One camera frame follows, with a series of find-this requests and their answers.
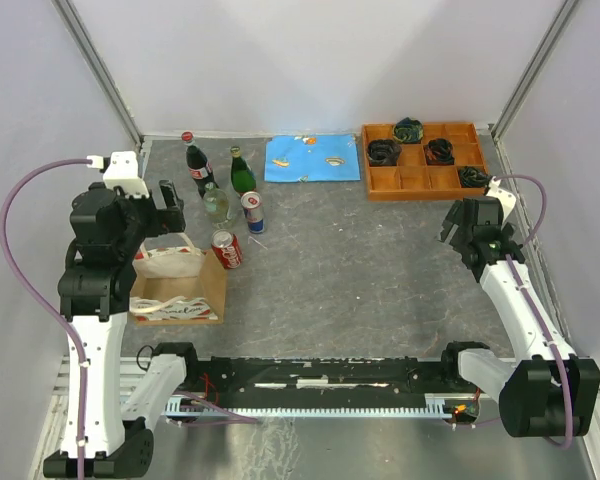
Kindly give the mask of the glass cola bottle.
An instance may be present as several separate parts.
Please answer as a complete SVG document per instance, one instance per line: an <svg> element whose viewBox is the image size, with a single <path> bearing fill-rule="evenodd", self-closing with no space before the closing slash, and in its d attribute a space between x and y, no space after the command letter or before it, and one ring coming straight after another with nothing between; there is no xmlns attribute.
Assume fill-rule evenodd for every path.
<svg viewBox="0 0 600 480"><path fill-rule="evenodd" d="M186 164L189 174L196 184L199 196L203 198L207 184L212 183L218 186L211 164L206 154L195 143L191 131L183 132L181 139L186 145Z"/></svg>

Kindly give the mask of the clear glass soda bottle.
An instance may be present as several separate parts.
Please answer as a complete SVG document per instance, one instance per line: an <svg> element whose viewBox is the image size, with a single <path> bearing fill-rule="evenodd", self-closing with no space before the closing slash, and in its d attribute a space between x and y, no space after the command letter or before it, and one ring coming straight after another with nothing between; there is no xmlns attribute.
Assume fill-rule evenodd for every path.
<svg viewBox="0 0 600 480"><path fill-rule="evenodd" d="M229 197L215 183L205 184L203 203L207 216L215 228L228 229L233 225L235 214Z"/></svg>

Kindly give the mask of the watermelon print canvas bag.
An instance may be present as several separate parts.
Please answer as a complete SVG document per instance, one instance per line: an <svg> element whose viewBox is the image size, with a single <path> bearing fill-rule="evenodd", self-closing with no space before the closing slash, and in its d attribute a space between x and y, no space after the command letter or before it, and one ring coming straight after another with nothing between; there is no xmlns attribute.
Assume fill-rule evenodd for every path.
<svg viewBox="0 0 600 480"><path fill-rule="evenodd" d="M143 323L221 324L227 272L215 253L196 247L184 233L179 237L174 246L140 246L133 261L130 314Z"/></svg>

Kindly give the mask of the green glass bottle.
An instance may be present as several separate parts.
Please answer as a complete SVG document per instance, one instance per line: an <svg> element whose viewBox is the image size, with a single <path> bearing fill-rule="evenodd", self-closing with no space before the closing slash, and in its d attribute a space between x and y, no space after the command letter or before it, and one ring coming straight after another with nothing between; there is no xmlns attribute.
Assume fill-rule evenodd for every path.
<svg viewBox="0 0 600 480"><path fill-rule="evenodd" d="M256 190L256 178L244 160L241 154L241 150L238 146L232 146L230 148L232 157L231 165L231 185L234 191L242 196L247 192Z"/></svg>

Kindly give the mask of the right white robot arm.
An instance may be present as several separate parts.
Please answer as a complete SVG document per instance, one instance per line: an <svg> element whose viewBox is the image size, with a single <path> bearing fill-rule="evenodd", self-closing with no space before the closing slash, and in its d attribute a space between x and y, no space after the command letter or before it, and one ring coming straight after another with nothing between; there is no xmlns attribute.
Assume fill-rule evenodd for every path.
<svg viewBox="0 0 600 480"><path fill-rule="evenodd" d="M507 363L481 342L451 342L438 370L447 389L475 385L498 404L507 433L516 438L560 437L568 447L589 432L600 370L580 358L561 336L536 294L520 244L501 200L492 196L455 201L440 239L493 303L513 347Z"/></svg>

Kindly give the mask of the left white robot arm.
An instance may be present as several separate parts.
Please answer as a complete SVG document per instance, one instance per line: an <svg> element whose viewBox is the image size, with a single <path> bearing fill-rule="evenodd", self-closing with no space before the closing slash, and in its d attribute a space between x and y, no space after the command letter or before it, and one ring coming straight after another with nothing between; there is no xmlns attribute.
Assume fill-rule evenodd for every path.
<svg viewBox="0 0 600 480"><path fill-rule="evenodd" d="M121 399L122 337L136 280L133 260L146 239L181 233L186 226L184 203L173 183L163 180L159 186L162 209L148 190L132 195L102 182L72 202L75 238L58 284L62 323L69 329L69 413L60 449L43 462L47 478L143 477L169 398L200 381L192 343L160 343L131 396Z"/></svg>

